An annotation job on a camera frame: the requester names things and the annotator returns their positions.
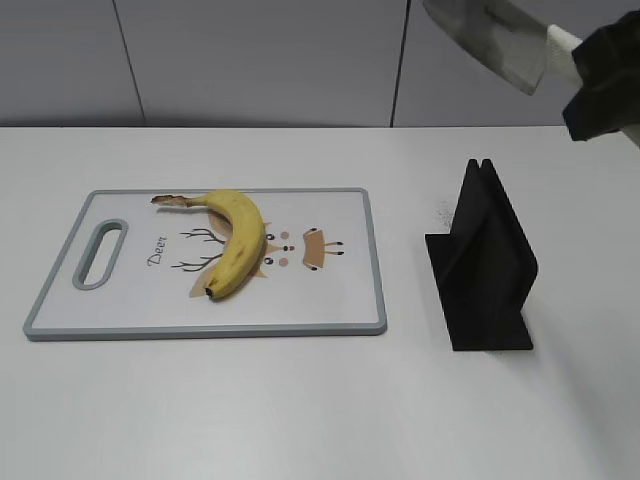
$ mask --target black stand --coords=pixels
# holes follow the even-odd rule
[[[425,235],[454,350],[531,350],[538,264],[491,161],[470,160],[451,233]]]

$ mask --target yellow banana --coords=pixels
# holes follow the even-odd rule
[[[233,226],[224,254],[211,269],[205,283],[207,294],[218,300],[240,286],[259,261],[265,244],[264,221],[260,210],[245,194],[236,190],[213,190],[201,197],[160,195],[151,203],[174,207],[208,207]]]

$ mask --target knife blade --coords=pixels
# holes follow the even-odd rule
[[[423,0],[442,30],[476,60],[532,95],[547,62],[547,26],[508,0]]]

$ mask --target white cutting board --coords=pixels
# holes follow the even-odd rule
[[[376,335],[386,329],[366,191],[245,191],[266,223],[267,251],[256,275],[217,302],[198,279],[216,261],[207,260],[223,252],[228,224],[204,208],[150,203],[164,193],[204,192],[89,195],[25,322],[31,340]],[[74,275],[105,221],[126,232],[111,274],[86,287]]]

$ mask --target white table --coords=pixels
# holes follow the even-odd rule
[[[540,264],[536,349],[454,353],[424,233],[491,157]],[[563,128],[0,130],[0,478],[636,479],[640,151]],[[379,337],[29,343],[98,188],[362,186]]]

